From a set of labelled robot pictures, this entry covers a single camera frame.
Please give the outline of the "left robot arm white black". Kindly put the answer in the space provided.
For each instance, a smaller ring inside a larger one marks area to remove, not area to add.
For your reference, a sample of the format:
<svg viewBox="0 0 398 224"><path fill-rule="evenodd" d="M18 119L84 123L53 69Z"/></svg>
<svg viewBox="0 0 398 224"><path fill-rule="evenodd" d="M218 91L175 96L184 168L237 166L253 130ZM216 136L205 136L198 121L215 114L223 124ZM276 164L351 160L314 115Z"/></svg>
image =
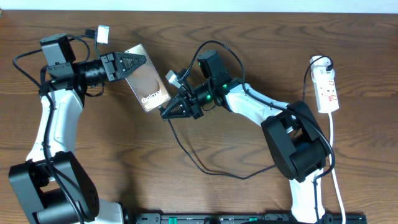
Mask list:
<svg viewBox="0 0 398 224"><path fill-rule="evenodd" d="M47 60L36 81L42 117L26 161L10 168L9 181L30 223L132 223L122 204L99 198L75 157L76 130L88 87L123 80L147 59L110 52L77 62L72 40L55 34L40 41Z"/></svg>

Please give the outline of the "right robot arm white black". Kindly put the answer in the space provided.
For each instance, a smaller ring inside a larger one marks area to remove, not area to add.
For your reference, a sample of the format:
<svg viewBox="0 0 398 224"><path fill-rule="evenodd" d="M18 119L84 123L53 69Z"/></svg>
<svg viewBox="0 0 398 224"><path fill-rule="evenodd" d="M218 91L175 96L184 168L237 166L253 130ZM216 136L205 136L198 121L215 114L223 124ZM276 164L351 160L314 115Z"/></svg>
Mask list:
<svg viewBox="0 0 398 224"><path fill-rule="evenodd" d="M276 168L290 182L291 212L299 223L321 223L321 178L332 172L335 154L307 104L279 102L255 90L242 78L233 78L216 50L196 55L206 81L192 86L189 70L166 75L177 87L172 101L160 109L162 119L200 118L203 106L214 103L240 114L262 128Z"/></svg>

